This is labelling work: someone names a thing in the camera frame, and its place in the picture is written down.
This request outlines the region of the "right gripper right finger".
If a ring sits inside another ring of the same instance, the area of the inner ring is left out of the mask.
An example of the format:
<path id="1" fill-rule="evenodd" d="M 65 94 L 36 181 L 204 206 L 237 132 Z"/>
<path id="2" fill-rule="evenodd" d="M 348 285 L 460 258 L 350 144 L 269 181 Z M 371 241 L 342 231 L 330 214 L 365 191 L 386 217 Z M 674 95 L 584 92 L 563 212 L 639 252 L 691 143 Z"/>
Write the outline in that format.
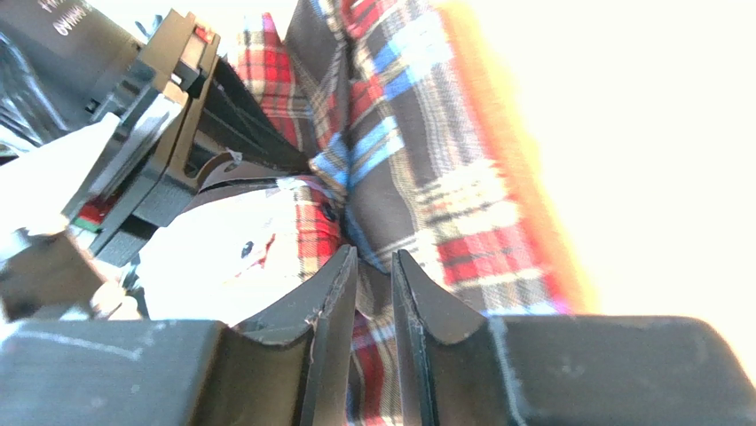
<path id="1" fill-rule="evenodd" d="M 724 339 L 674 316 L 494 315 L 392 259 L 407 425 L 752 425 Z"/>

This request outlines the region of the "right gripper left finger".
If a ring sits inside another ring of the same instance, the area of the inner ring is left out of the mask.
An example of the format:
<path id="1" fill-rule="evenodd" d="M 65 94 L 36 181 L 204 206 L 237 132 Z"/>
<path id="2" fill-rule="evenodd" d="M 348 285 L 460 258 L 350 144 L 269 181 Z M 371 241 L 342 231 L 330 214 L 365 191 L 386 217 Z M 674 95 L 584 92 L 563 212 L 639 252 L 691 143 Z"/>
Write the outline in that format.
<path id="1" fill-rule="evenodd" d="M 237 328 L 209 320 L 1 329 L 4 425 L 342 425 L 357 253 Z"/>

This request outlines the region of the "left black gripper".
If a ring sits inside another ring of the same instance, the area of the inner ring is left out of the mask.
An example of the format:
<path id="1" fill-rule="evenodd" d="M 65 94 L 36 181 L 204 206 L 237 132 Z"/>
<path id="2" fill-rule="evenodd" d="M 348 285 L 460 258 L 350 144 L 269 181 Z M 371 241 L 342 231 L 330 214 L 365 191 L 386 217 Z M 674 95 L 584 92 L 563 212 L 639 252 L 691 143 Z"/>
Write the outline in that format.
<path id="1" fill-rule="evenodd" d="M 157 18 L 140 41 L 86 1 L 2 2 L 2 153 L 113 124 L 101 148 L 68 149 L 84 178 L 61 207 L 100 260 L 127 264 L 198 193 L 198 130 L 247 162 L 309 172 L 218 45 L 191 13 Z"/>

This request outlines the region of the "red brown plaid shirt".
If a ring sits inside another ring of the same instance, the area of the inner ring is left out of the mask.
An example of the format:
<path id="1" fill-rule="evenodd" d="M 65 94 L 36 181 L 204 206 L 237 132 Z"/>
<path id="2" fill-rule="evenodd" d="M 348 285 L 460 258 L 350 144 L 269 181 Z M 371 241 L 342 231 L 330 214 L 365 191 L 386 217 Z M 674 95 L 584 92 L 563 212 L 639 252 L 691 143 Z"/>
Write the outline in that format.
<path id="1" fill-rule="evenodd" d="M 237 325 L 344 243 L 359 255 L 344 425 L 400 425 L 390 259 L 484 314 L 582 308 L 584 277 L 536 178 L 535 145 L 460 1 L 217 1 L 228 59 L 308 177 L 213 191 L 158 231 L 139 283 L 155 320 Z"/>

